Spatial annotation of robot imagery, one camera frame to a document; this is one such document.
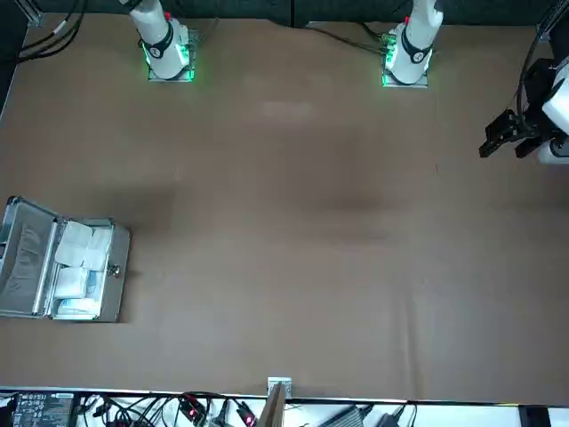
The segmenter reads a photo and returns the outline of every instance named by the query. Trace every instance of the case lid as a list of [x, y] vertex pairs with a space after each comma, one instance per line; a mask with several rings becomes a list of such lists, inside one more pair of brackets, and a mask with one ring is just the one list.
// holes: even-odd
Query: case lid
[[43, 316], [58, 215], [10, 197], [0, 229], [0, 314]]

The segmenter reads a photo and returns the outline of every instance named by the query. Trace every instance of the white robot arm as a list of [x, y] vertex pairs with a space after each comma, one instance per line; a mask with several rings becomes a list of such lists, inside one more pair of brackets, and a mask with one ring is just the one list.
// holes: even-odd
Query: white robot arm
[[[502, 145], [516, 143], [516, 157], [538, 150], [542, 163], [569, 164], [569, 1], [557, 0], [538, 31], [519, 79], [517, 111], [506, 109], [485, 130], [478, 149], [489, 157]], [[548, 39], [553, 59], [539, 58], [531, 66], [536, 45]], [[522, 94], [525, 90], [525, 105]]]
[[157, 77], [175, 78], [189, 64], [188, 29], [164, 16], [159, 0], [119, 0], [142, 39], [147, 63]]
[[413, 0], [409, 20], [390, 31], [397, 43], [385, 69], [401, 85], [414, 85], [429, 68], [433, 42], [443, 23], [436, 6], [436, 0]]

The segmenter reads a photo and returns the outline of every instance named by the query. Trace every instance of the cable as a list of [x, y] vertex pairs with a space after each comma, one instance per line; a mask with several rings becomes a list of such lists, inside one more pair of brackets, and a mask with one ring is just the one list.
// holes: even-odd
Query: cable
[[197, 44], [202, 44], [205, 39], [215, 30], [219, 23], [219, 18], [215, 18], [212, 22], [210, 22], [210, 25], [208, 25], [207, 28], [200, 33], [199, 38], [197, 39]]
[[[80, 15], [77, 17], [76, 22], [71, 26], [70, 29], [68, 29], [68, 31], [65, 32], [65, 34], [63, 34], [63, 36], [61, 36], [61, 37], [57, 38], [56, 40], [50, 42], [46, 46], [41, 47], [40, 49], [36, 50], [35, 52], [32, 52], [28, 56], [14, 57], [14, 58], [10, 58], [10, 59], [2, 58], [2, 59], [0, 59], [0, 62], [12, 62], [12, 63], [15, 62], [17, 64], [21, 64], [21, 63], [27, 62], [29, 60], [37, 60], [40, 58], [49, 58], [50, 56], [56, 55], [57, 53], [64, 51], [65, 49], [67, 49], [69, 47], [69, 45], [73, 42], [73, 40], [75, 40], [77, 33], [79, 32], [79, 29], [81, 27], [81, 23], [82, 23], [83, 18], [84, 18], [85, 10], [87, 9], [87, 4], [88, 4], [88, 0], [84, 0], [83, 8], [80, 12]], [[65, 42], [65, 43], [63, 43], [62, 46], [58, 47], [54, 51], [47, 52], [49, 49], [57, 46], [61, 42]]]
[[162, 422], [164, 423], [164, 426], [166, 426], [166, 422], [164, 419], [164, 407], [171, 402], [173, 399], [178, 398], [181, 395], [176, 395], [176, 396], [170, 396], [168, 398], [165, 398], [164, 403], [156, 410], [156, 412], [150, 417], [150, 423], [151, 425], [153, 425], [156, 420], [158, 419], [158, 416], [162, 417]]
[[94, 407], [95, 403], [97, 403], [97, 400], [99, 400], [99, 398], [97, 396], [95, 396], [95, 399], [93, 402], [91, 402], [91, 404], [87, 404], [87, 402], [89, 401], [89, 398], [91, 397], [91, 395], [87, 395], [84, 398], [84, 403], [82, 405], [78, 406], [78, 415], [79, 414], [83, 414], [83, 420], [85, 423], [85, 427], [89, 427], [89, 423], [87, 422], [87, 412], [89, 412], [92, 407]]
[[354, 41], [352, 41], [346, 37], [337, 36], [334, 33], [331, 33], [330, 31], [326, 31], [325, 29], [321, 29], [321, 28], [305, 27], [305, 29], [311, 29], [312, 31], [316, 31], [318, 33], [326, 34], [327, 36], [330, 36], [334, 40], [338, 40], [339, 42], [349, 44], [350, 46], [357, 47], [358, 49], [362, 49], [364, 51], [381, 54], [381, 49], [377, 46], [373, 46], [373, 45], [365, 44], [365, 43], [354, 42]]
[[419, 408], [417, 407], [417, 404], [413, 404], [413, 413], [411, 415], [411, 417], [409, 417], [409, 423], [407, 423], [407, 427], [415, 427], [415, 420], [417, 419], [417, 412], [419, 411]]
[[100, 420], [103, 423], [103, 425], [108, 425], [108, 410], [103, 413]]
[[166, 420], [164, 419], [164, 410], [160, 411], [160, 418], [162, 418], [162, 424], [166, 427], [168, 424], [166, 424]]
[[63, 27], [65, 27], [67, 25], [69, 18], [71, 18], [71, 15], [73, 14], [75, 9], [77, 8], [78, 3], [79, 3], [79, 0], [73, 0], [73, 4], [71, 5], [71, 10], [68, 12], [67, 15], [65, 15], [65, 18], [63, 18], [63, 20], [60, 22], [60, 24], [57, 27], [55, 27], [52, 30], [52, 32], [50, 34], [48, 34], [47, 36], [40, 38], [39, 40], [36, 40], [33, 43], [24, 45], [21, 48], [20, 53], [22, 53], [23, 51], [26, 51], [27, 49], [31, 49], [32, 47], [39, 46], [40, 44], [43, 44], [43, 43], [47, 42], [48, 40], [51, 40], [57, 33], [59, 33], [63, 29]]
[[207, 422], [207, 415], [210, 413], [210, 406], [212, 405], [212, 399], [211, 398], [207, 398], [207, 404], [205, 406], [205, 415], [204, 415], [204, 419], [202, 420], [202, 422], [200, 423], [199, 427], [204, 427], [205, 423]]
[[180, 401], [178, 401], [178, 408], [176, 409], [176, 416], [174, 416], [174, 426], [176, 427], [176, 423], [178, 422], [178, 415], [180, 414]]
[[405, 411], [405, 407], [407, 406], [407, 402], [405, 402], [403, 405], [401, 405], [400, 407], [398, 407], [395, 412], [392, 414], [393, 418], [395, 418], [396, 423], [399, 422], [399, 418], [401, 418], [401, 415], [403, 414], [403, 411]]
[[541, 24], [539, 26], [539, 29], [535, 35], [534, 40], [532, 41], [532, 44], [530, 45], [530, 49], [527, 52], [527, 55], [525, 56], [524, 65], [522, 66], [522, 71], [519, 75], [519, 82], [517, 83], [517, 92], [516, 92], [517, 119], [519, 123], [522, 125], [522, 127], [531, 134], [530, 136], [535, 135], [536, 131], [525, 121], [524, 109], [522, 106], [522, 92], [524, 91], [524, 82], [525, 78], [527, 77], [527, 70], [529, 69], [530, 60], [532, 60], [537, 44], [541, 40], [541, 37], [545, 33], [546, 29], [550, 26], [551, 22], [555, 18], [556, 9], [557, 6], [549, 8], [549, 10], [545, 13], [543, 18], [541, 19], [540, 21]]
[[[103, 397], [103, 401], [105, 401], [108, 404], [110, 404], [111, 406], [114, 406], [117, 408], [117, 412], [116, 412], [115, 418], [114, 418], [115, 423], [117, 421], [123, 421], [123, 422], [131, 424], [133, 426], [141, 425], [142, 423], [146, 423], [148, 426], [151, 426], [151, 427], [154, 426], [152, 419], [148, 419], [147, 415], [148, 415], [148, 412], [152, 409], [152, 407], [156, 404], [156, 402], [158, 400], [160, 400], [160, 398], [154, 397], [154, 400], [144, 409], [144, 411], [140, 412], [136, 409], [133, 409], [132, 407], [134, 407], [135, 405], [141, 403], [142, 401], [144, 401], [146, 399], [152, 399], [153, 398], [152, 396], [145, 396], [145, 397], [137, 400], [136, 402], [132, 403], [128, 407], [122, 406], [121, 404], [119, 404], [115, 400], [109, 398], [108, 396], [102, 396], [102, 397]], [[138, 416], [138, 419], [136, 421], [134, 421], [134, 423], [132, 422], [132, 418], [131, 418], [129, 413], [133, 413], [133, 414]]]
[[393, 11], [391, 11], [391, 13], [388, 15], [388, 18], [391, 18], [393, 15], [395, 15], [397, 12], [399, 12], [399, 9], [401, 9], [403, 6], [408, 4], [410, 1], [411, 0], [403, 0], [403, 2], [398, 4], [397, 7]]
[[154, 425], [154, 424], [153, 424], [154, 418], [155, 418], [155, 417], [157, 418], [156, 414], [158, 413], [158, 410], [154, 413], [154, 415], [152, 415], [152, 417], [150, 418], [150, 420], [147, 418], [147, 415], [148, 415], [148, 413], [150, 412], [150, 409], [152, 409], [152, 407], [153, 407], [159, 400], [160, 400], [160, 398], [155, 398], [154, 400], [152, 400], [152, 402], [150, 402], [150, 405], [148, 405], [148, 406], [146, 407], [146, 409], [144, 409], [144, 411], [142, 411], [141, 417], [140, 417], [138, 420], [136, 420], [132, 426], [133, 426], [133, 427], [140, 426], [140, 425], [142, 424], [142, 421], [144, 421], [145, 423], [148, 423], [148, 424], [150, 424], [150, 425]]
[[381, 33], [376, 33], [375, 31], [373, 31], [371, 28], [369, 28], [367, 26], [366, 23], [364, 22], [358, 22], [357, 23], [361, 28], [364, 29], [364, 31], [369, 35], [369, 37], [371, 37], [373, 40], [375, 40], [376, 42], [381, 38]]
[[37, 10], [38, 12], [41, 12], [41, 11], [42, 11], [42, 10], [40, 9], [40, 7], [39, 7], [39, 4], [37, 4], [37, 1], [36, 1], [36, 0], [29, 0], [29, 2], [32, 4], [33, 7], [36, 8], [36, 10]]

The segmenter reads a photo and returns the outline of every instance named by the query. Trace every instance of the green led light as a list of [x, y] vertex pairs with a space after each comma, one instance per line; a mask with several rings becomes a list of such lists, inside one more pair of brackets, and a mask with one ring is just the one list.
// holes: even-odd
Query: green led light
[[146, 58], [146, 63], [147, 63], [148, 65], [150, 65], [150, 58], [149, 58], [149, 56], [148, 56], [148, 52], [147, 52], [147, 50], [146, 50], [146, 47], [144, 47], [144, 44], [142, 45], [142, 51], [144, 51], [144, 57]]
[[180, 56], [180, 62], [182, 64], [189, 64], [189, 53], [187, 47], [181, 47], [179, 44], [176, 44], [176, 52], [178, 56]]
[[385, 57], [385, 66], [392, 67], [393, 64], [395, 63], [396, 57], [397, 57], [397, 46], [395, 46], [395, 49], [393, 51], [388, 51]]
[[427, 60], [425, 61], [425, 68], [423, 69], [423, 72], [425, 72], [425, 73], [429, 69], [430, 57], [432, 56], [431, 55], [432, 53], [433, 53], [433, 51], [429, 52], [429, 56], [427, 57]]

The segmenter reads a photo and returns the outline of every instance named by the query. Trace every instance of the white foam block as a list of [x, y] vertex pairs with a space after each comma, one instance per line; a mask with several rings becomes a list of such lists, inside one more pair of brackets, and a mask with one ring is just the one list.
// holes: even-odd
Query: white foam block
[[107, 260], [110, 240], [113, 237], [111, 229], [95, 229], [89, 245], [85, 250], [83, 266], [93, 271], [103, 271]]
[[55, 251], [55, 261], [69, 267], [81, 267], [91, 236], [91, 227], [79, 222], [68, 222]]
[[54, 298], [84, 298], [87, 289], [89, 270], [80, 267], [60, 269], [55, 284]]
[[60, 307], [57, 310], [59, 315], [70, 314], [96, 314], [99, 309], [99, 303], [91, 298], [67, 299], [62, 300]]

